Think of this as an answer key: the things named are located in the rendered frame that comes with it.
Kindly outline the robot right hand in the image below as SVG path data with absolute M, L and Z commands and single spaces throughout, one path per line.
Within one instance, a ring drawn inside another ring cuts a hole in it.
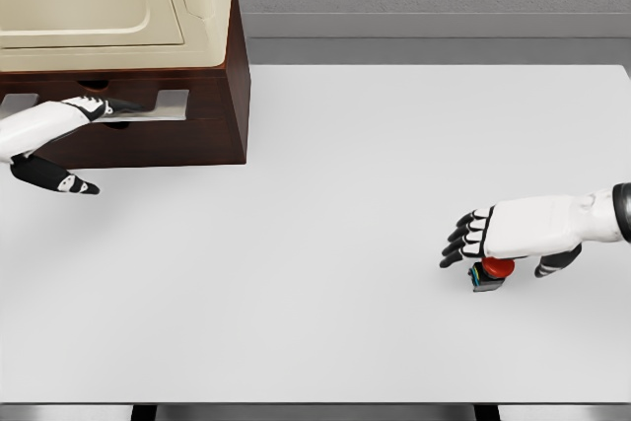
M 593 224 L 590 210 L 569 196 L 501 201 L 456 222 L 442 250 L 442 268 L 466 258 L 537 256 L 535 276 L 566 268 L 582 251 Z

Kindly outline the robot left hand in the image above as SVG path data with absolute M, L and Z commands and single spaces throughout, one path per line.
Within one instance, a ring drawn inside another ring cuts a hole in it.
M 0 119 L 0 163 L 8 164 L 15 178 L 43 189 L 97 195 L 100 189 L 95 184 L 37 156 L 35 151 L 104 116 L 141 109 L 136 103 L 98 96 L 32 106 Z

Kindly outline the red button switch black base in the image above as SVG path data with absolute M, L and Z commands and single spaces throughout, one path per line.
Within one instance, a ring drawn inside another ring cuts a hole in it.
M 514 270 L 515 262 L 512 259 L 484 257 L 476 261 L 468 270 L 473 292 L 489 292 L 501 288 Z

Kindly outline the brown drawer with silver handle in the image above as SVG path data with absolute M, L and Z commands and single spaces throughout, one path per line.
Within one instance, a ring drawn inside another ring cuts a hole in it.
M 114 80 L 102 91 L 92 91 L 75 80 L 7 83 L 0 87 L 0 119 L 45 101 L 75 96 L 102 96 L 139 104 L 141 111 L 109 115 L 102 122 L 138 122 L 217 118 L 222 99 L 213 79 Z

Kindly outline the brown wooden drawer cabinet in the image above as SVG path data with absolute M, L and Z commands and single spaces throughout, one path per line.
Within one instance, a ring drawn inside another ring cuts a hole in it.
M 75 80 L 92 91 L 104 90 L 110 79 L 114 80 L 166 80 L 186 79 L 199 82 L 213 79 L 222 99 L 223 114 L 217 118 L 193 118 L 185 120 L 223 119 L 233 137 L 234 147 L 246 160 L 248 117 L 250 104 L 250 73 L 245 48 L 245 34 L 239 0 L 232 0 L 228 26 L 227 49 L 224 61 L 212 67 L 177 67 L 145 69 L 113 69 L 92 71 L 35 71 L 1 72 L 0 87 L 7 83 Z M 123 129 L 132 122 L 102 122 L 99 118 L 92 123 L 103 123 L 114 129 Z

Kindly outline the cream plastic printer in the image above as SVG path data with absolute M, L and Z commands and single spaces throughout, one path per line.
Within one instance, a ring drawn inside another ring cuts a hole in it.
M 0 71 L 212 67 L 232 0 L 0 0 Z

